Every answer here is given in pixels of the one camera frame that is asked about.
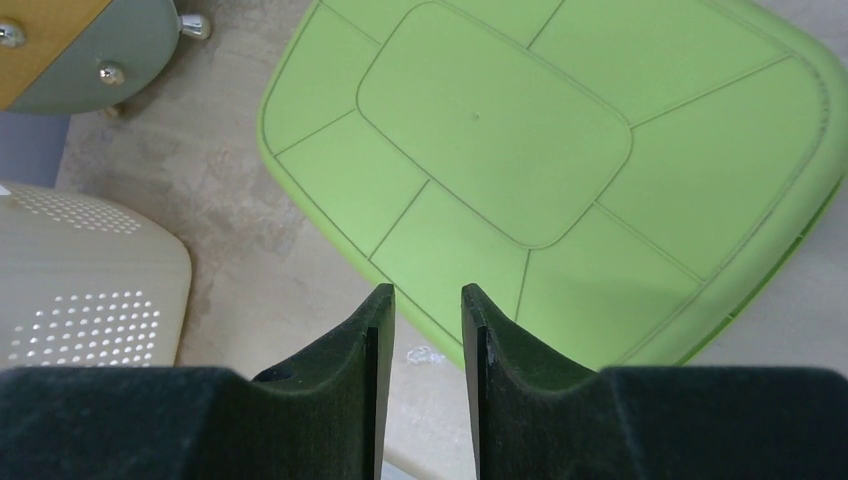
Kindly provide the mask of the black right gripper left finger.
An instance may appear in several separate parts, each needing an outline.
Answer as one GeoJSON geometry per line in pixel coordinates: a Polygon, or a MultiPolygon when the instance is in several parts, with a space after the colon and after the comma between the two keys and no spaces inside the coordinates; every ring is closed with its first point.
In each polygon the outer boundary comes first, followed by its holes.
{"type": "Polygon", "coordinates": [[[395,291],[253,378],[220,367],[1,376],[5,479],[377,479],[395,291]]]}

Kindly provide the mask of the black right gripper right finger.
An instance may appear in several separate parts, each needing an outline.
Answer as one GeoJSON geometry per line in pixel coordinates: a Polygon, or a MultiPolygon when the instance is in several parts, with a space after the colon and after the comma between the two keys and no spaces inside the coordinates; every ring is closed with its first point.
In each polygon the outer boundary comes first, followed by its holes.
{"type": "Polygon", "coordinates": [[[847,381],[807,367],[592,371],[461,292],[481,479],[843,479],[847,381]]]}

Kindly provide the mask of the green plastic tray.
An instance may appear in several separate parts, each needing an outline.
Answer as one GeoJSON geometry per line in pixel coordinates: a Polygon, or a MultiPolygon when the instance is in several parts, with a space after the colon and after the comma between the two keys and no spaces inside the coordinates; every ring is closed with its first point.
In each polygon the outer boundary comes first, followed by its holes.
{"type": "Polygon", "coordinates": [[[579,362],[682,363],[847,173],[847,70],[751,1],[316,1],[257,138],[461,362],[460,291],[579,362]]]}

